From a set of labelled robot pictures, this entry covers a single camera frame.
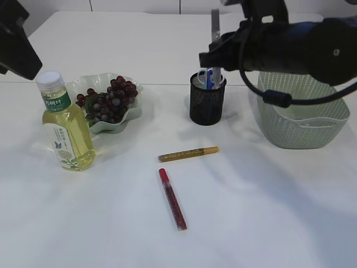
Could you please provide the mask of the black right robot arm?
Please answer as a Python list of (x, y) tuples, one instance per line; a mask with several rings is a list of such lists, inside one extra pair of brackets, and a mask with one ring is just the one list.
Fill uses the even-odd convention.
[(222, 4), (241, 5), (245, 20), (200, 53), (202, 68), (308, 74), (332, 86), (356, 78), (356, 16), (290, 23), (284, 1)]

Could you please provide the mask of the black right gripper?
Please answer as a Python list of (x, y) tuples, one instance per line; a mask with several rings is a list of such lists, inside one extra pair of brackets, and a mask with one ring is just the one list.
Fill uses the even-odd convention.
[(199, 53), (201, 68), (217, 67), (226, 71), (240, 70), (238, 61), (243, 61), (244, 71), (251, 71), (249, 62), (239, 56), (243, 40), (249, 33), (250, 21), (244, 20), (236, 31), (227, 32), (209, 44), (207, 52)]

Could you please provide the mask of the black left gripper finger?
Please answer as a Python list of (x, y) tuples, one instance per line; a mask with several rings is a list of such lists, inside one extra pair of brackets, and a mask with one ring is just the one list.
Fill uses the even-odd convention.
[(42, 62), (23, 28), (29, 13), (16, 0), (1, 1), (1, 74), (8, 71), (27, 80), (34, 80)]

